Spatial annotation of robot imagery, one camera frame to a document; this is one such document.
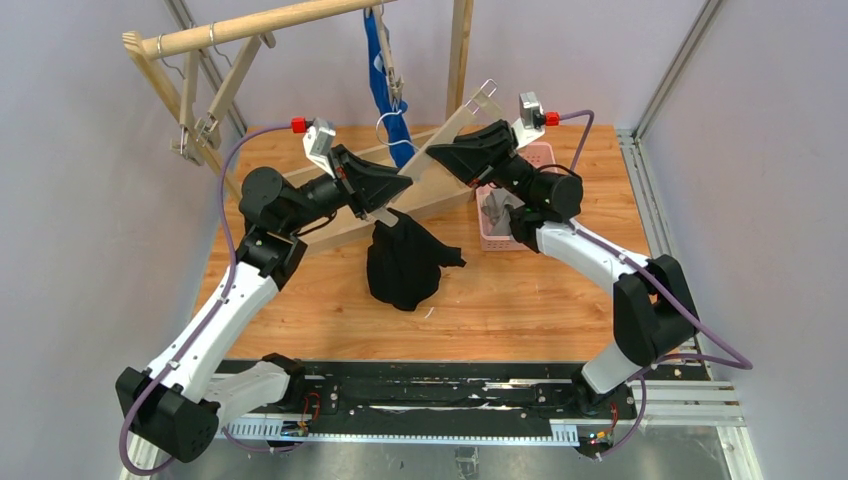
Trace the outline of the grey white underwear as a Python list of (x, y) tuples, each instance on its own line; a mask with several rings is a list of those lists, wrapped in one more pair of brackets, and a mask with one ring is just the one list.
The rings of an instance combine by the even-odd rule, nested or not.
[(517, 196), (505, 189), (492, 189), (487, 193), (480, 205), (482, 214), (483, 233), (488, 236), (510, 236), (509, 209), (524, 205)]

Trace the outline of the black underwear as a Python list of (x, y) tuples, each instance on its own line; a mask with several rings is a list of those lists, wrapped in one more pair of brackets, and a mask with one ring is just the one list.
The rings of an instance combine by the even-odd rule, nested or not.
[(411, 216), (390, 212), (397, 222), (376, 222), (367, 249), (368, 288), (374, 299), (411, 312), (438, 291), (444, 268), (462, 268), (466, 261), (459, 247), (442, 243)]

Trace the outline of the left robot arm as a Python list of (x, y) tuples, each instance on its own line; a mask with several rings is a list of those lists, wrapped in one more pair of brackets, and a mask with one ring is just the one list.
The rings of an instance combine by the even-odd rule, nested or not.
[(230, 264), (214, 294), (158, 357), (143, 370), (126, 368), (116, 382), (124, 415), (119, 452), (124, 467), (143, 469), (130, 456), (140, 437), (183, 463), (197, 459), (221, 428), (263, 406), (298, 405), (304, 368), (268, 354), (249, 369), (215, 382), (225, 354), (253, 317), (289, 282), (308, 248), (304, 227), (349, 208), (364, 218), (412, 186), (412, 178), (363, 160), (337, 145), (323, 156), (321, 175), (292, 185), (272, 167), (252, 170), (242, 183), (239, 210), (246, 233), (230, 244)]

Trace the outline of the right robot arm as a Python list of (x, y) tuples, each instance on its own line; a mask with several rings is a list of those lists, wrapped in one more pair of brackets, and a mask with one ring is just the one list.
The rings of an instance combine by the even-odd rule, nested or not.
[(492, 184), (521, 206), (508, 211), (512, 237), (575, 269), (612, 299), (613, 340), (576, 374), (590, 396), (605, 396), (696, 335), (696, 309), (680, 263), (623, 249), (582, 226), (583, 182), (563, 165), (536, 166), (519, 152), (512, 126), (496, 121), (425, 152), (469, 187)]

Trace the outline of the blue underwear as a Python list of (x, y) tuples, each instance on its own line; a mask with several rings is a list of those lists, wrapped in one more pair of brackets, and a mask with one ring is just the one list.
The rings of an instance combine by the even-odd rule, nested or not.
[(394, 109), (389, 101), (386, 75), (383, 70), (372, 7), (363, 10), (363, 26), (367, 43), (369, 88), (378, 111), (375, 124), (378, 142), (389, 148), (390, 157), (398, 168), (405, 166), (417, 151), (412, 143), (404, 114), (407, 103), (402, 100)]

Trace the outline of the beige hanger with blue underwear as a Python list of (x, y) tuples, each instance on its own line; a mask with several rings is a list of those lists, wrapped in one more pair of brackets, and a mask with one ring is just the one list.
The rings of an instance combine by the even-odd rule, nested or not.
[(394, 61), (391, 48), (390, 33), (384, 22), (384, 11), (384, 1), (380, 1), (376, 6), (371, 8), (372, 16), (375, 20), (383, 70), (386, 75), (389, 101), (394, 109), (398, 109), (403, 100), (404, 80), (396, 68), (396, 62)]

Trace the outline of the empty beige hanger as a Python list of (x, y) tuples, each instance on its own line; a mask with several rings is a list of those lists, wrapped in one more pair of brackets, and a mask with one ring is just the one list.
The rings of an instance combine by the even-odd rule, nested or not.
[(185, 53), (182, 68), (170, 65), (162, 54), (162, 37), (163, 34), (157, 37), (157, 52), (160, 54), (160, 60), (167, 68), (176, 70), (182, 78), (182, 93), (177, 118), (179, 138), (170, 142), (169, 149), (172, 153), (179, 155), (184, 160), (202, 166), (204, 161), (196, 153), (196, 149), (190, 145), (191, 128), (195, 123), (194, 103), (196, 101), (200, 54), (198, 51)]

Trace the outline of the pink plastic basket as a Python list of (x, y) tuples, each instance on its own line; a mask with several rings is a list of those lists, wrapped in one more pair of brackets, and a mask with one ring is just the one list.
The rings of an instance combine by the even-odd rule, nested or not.
[[(531, 143), (521, 151), (521, 155), (534, 167), (557, 164), (553, 147), (548, 142)], [(507, 206), (518, 208), (524, 202), (505, 189), (488, 185), (478, 188), (474, 196), (481, 249), (484, 252), (526, 250), (511, 236), (506, 211)]]

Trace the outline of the wooden clothes rack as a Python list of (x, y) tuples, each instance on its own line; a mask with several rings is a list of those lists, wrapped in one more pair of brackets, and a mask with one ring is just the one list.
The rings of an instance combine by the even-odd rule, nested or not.
[[(169, 110), (180, 128), (180, 138), (172, 144), (172, 151), (183, 156), (197, 165), (208, 164), (213, 172), (224, 173), (224, 186), (236, 200), (241, 200), (242, 194), (236, 189), (236, 181), (230, 173), (225, 173), (229, 167), (224, 167), (224, 161), (218, 152), (220, 138), (216, 133), (218, 124), (224, 115), (233, 108), (235, 94), (255, 59), (260, 45), (273, 48), (275, 40), (273, 32), (284, 28), (321, 20), (355, 10), (374, 10), (377, 13), (378, 30), (383, 27), (381, 13), (376, 12), (383, 1), (308, 1), (294, 5), (266, 10), (255, 14), (236, 17), (219, 22), (220, 35), (215, 30), (216, 24), (210, 23), (199, 27), (191, 27), (174, 33), (163, 34), (156, 38), (142, 38), (136, 31), (125, 32), (122, 35), (123, 45), (129, 57), (138, 67), (152, 86), (155, 93)], [(424, 141), (421, 148), (429, 146), (431, 140), (449, 139), (446, 135), (457, 135), (471, 125), (474, 117), (462, 102), (464, 92), (465, 72), (468, 59), (470, 28), (473, 13), (473, 1), (453, 1), (451, 51), (449, 65), (449, 81), (447, 91), (447, 113), (445, 123), (436, 129), (431, 129), (412, 136), (414, 141)], [(242, 48), (236, 57), (230, 71), (220, 81), (215, 97), (200, 123), (194, 124), (193, 104), (196, 97), (197, 69), (199, 62), (208, 57), (209, 49), (217, 45), (236, 40), (243, 40)], [(172, 56), (184, 55), (184, 69), (168, 64), (165, 59)], [(163, 65), (179, 70), (183, 77), (182, 92), (165, 73)], [(295, 180), (307, 180), (308, 174), (339, 173), (336, 167), (330, 167), (326, 155), (318, 155), (312, 147), (319, 145), (318, 140), (331, 140), (330, 130), (323, 132), (321, 128), (308, 126), (304, 130), (304, 149), (307, 158), (314, 166), (289, 172)], [(441, 214), (458, 205), (470, 201), (473, 197), (458, 180), (449, 179), (448, 172), (442, 167), (431, 166), (425, 162), (423, 152), (416, 153), (404, 167), (401, 174), (412, 175), (413, 180), (423, 181), (422, 186), (413, 186), (398, 197), (389, 201), (389, 206), (399, 209), (415, 219), (429, 218)], [(368, 220), (385, 219), (389, 212), (378, 210), (376, 216), (368, 214), (366, 220), (354, 220), (353, 214), (342, 214), (341, 226), (331, 227), (328, 233), (309, 234), (307, 242), (314, 245), (316, 251), (338, 248), (352, 241), (364, 238), (368, 233)]]

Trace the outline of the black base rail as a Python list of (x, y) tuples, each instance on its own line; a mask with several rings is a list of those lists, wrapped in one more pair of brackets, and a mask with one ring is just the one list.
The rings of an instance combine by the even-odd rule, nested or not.
[(572, 362), (307, 361), (298, 397), (253, 408), (312, 436), (529, 439), (554, 420), (605, 429), (635, 419), (638, 388), (583, 405)]

